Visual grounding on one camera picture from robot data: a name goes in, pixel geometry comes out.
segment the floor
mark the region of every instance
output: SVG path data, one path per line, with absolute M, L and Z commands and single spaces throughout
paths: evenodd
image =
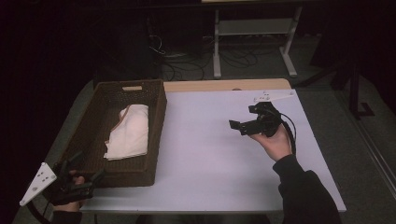
M 290 57 L 298 76 L 291 78 L 283 64 L 278 47 L 284 36 L 245 36 L 220 40 L 222 79 L 286 78 L 291 85 L 300 83 L 321 71 L 309 65 L 320 36 L 296 36 Z M 202 54 L 188 54 L 165 49 L 159 61 L 165 81 L 213 79 L 211 48 L 213 41 L 204 38 Z M 346 204 L 341 214 L 343 223 L 392 223 L 396 220 L 394 182 L 387 177 L 396 172 L 395 115 L 382 102 L 375 87 L 361 78 L 360 102 L 368 103 L 375 116 L 353 118 L 347 109 L 348 87 L 333 91 L 330 87 L 333 74 L 306 88 L 296 89 L 305 113 L 328 163 L 334 181 Z M 92 84 L 81 90 L 70 110 L 51 151 L 48 163 L 56 161 L 68 137 L 76 127 L 82 109 L 92 96 Z M 384 172 L 388 166 L 390 173 Z M 37 197 L 37 207 L 46 202 Z M 272 223 L 281 223 L 282 214 L 269 214 Z M 98 223 L 135 223 L 136 216 L 101 214 Z M 25 207 L 20 209 L 14 224 L 37 223 Z M 82 223 L 94 223 L 93 214 L 84 214 Z

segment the black sleeve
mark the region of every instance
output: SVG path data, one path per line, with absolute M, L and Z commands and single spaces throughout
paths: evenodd
M 313 171 L 305 172 L 294 155 L 277 161 L 284 224 L 338 224 L 341 218 L 330 193 Z
M 54 211 L 51 224 L 78 224 L 81 218 L 80 212 Z

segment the basket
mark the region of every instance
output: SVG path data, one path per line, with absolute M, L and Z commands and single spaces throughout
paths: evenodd
M 153 185 L 166 103 L 162 80 L 99 83 L 61 161 L 82 151 L 83 159 L 76 167 L 79 174 L 90 177 L 105 168 L 106 175 L 97 188 Z M 132 104 L 148 106 L 148 153 L 108 161 L 104 158 L 107 152 L 105 141 L 119 122 L 120 111 Z

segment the towel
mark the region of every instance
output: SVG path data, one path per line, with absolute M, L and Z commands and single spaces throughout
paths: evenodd
M 146 155 L 149 140 L 149 107 L 128 105 L 120 112 L 120 122 L 105 141 L 109 161 Z

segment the person's left hand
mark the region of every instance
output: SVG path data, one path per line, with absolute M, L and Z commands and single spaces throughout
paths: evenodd
M 71 171 L 70 175 L 75 175 L 77 171 Z M 84 176 L 73 177 L 76 185 L 83 184 L 85 182 Z M 72 202 L 68 204 L 53 206 L 54 211 L 64 211 L 64 212 L 78 212 L 79 208 L 85 203 L 85 200 Z

